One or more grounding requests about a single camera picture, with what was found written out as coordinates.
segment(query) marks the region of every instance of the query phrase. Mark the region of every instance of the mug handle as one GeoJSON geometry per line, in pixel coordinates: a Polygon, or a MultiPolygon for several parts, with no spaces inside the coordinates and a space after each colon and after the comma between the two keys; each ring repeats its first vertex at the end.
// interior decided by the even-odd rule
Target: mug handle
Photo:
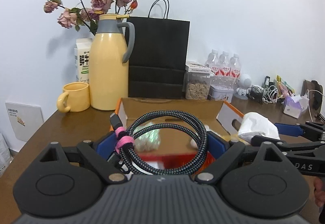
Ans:
{"type": "Polygon", "coordinates": [[[65,91],[57,98],[56,107],[60,112],[66,113],[70,111],[71,108],[69,106],[66,107],[64,105],[64,101],[68,96],[69,96],[69,92],[65,91]]]}

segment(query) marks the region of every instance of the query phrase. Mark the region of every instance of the blue gripper pad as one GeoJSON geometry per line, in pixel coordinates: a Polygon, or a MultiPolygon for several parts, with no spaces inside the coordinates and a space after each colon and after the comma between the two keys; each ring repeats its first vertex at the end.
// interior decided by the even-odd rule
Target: blue gripper pad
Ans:
{"type": "Polygon", "coordinates": [[[229,143],[216,135],[212,131],[207,131],[208,133],[208,151],[214,157],[214,159],[219,158],[222,154],[229,149],[229,143]]]}
{"type": "MultiPolygon", "coordinates": [[[[216,135],[214,132],[208,131],[208,151],[215,158],[219,158],[225,151],[229,149],[229,143],[216,135]]],[[[94,142],[93,148],[104,159],[108,159],[116,146],[115,132],[111,131],[106,136],[94,142]]]]}
{"type": "Polygon", "coordinates": [[[288,135],[288,136],[302,136],[303,135],[303,129],[299,127],[299,125],[290,125],[290,124],[283,124],[283,123],[275,123],[274,124],[279,134],[288,135]]]}
{"type": "Polygon", "coordinates": [[[107,135],[93,143],[93,149],[104,159],[108,160],[116,146],[116,135],[110,131],[107,135]]]}

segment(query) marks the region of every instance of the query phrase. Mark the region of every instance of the white cable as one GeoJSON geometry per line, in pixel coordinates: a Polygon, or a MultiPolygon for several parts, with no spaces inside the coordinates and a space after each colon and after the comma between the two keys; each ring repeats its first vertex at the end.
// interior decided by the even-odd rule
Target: white cable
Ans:
{"type": "Polygon", "coordinates": [[[310,115],[310,119],[311,119],[311,122],[313,122],[313,117],[311,116],[311,112],[310,112],[310,107],[309,107],[309,92],[310,91],[317,91],[318,93],[320,93],[324,98],[325,98],[325,96],[321,93],[321,92],[319,92],[318,90],[315,90],[315,89],[311,89],[311,90],[307,90],[306,91],[306,93],[305,93],[305,96],[307,96],[307,98],[308,98],[308,110],[309,110],[309,115],[310,115]]]}
{"type": "Polygon", "coordinates": [[[277,87],[272,85],[264,89],[262,100],[265,104],[277,103],[277,100],[280,98],[278,95],[279,91],[277,87]]]}

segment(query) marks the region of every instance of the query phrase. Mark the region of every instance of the pink velcro strap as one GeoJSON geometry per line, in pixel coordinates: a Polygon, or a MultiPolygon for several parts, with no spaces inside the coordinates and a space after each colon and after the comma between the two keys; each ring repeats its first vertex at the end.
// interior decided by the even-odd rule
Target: pink velcro strap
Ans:
{"type": "Polygon", "coordinates": [[[125,144],[127,144],[127,143],[134,143],[134,139],[133,139],[133,137],[131,137],[131,136],[123,136],[117,143],[116,143],[116,146],[115,146],[115,151],[118,153],[118,154],[120,154],[120,152],[119,152],[119,149],[123,146],[123,145],[125,145],[125,144]]]}
{"type": "Polygon", "coordinates": [[[118,137],[118,136],[119,136],[119,133],[122,132],[122,131],[125,131],[125,129],[124,129],[122,126],[119,127],[119,128],[117,128],[117,129],[115,130],[115,135],[116,135],[116,137],[118,137]]]}

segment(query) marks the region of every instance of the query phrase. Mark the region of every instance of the green leaf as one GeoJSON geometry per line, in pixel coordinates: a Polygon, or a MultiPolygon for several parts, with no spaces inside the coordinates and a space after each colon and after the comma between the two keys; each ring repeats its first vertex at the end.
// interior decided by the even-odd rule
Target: green leaf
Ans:
{"type": "Polygon", "coordinates": [[[57,4],[62,4],[63,3],[61,0],[50,0],[50,1],[55,2],[57,4]]]}
{"type": "Polygon", "coordinates": [[[77,18],[77,25],[85,25],[79,17],[77,18]]]}
{"type": "Polygon", "coordinates": [[[78,14],[81,11],[81,9],[79,9],[79,8],[72,8],[69,11],[70,11],[70,13],[78,14]]]}
{"type": "Polygon", "coordinates": [[[97,27],[98,27],[98,25],[96,24],[96,22],[94,20],[91,20],[90,21],[90,31],[92,32],[93,35],[96,34],[97,27]]]}

